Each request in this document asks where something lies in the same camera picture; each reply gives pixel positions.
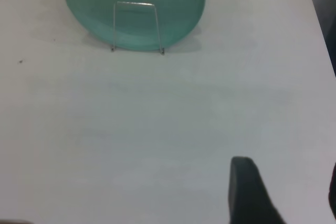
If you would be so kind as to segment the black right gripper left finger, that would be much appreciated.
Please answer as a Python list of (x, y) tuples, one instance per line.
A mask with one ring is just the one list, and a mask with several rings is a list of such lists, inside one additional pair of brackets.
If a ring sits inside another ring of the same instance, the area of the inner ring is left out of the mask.
[(249, 157), (231, 159), (228, 209), (230, 223), (284, 223), (271, 202), (258, 167)]

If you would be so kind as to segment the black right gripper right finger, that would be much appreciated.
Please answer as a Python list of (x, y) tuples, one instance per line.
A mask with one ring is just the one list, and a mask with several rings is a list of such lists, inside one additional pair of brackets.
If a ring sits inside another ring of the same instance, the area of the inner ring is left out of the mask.
[(330, 181), (328, 201), (333, 215), (336, 215), (336, 164), (334, 165)]

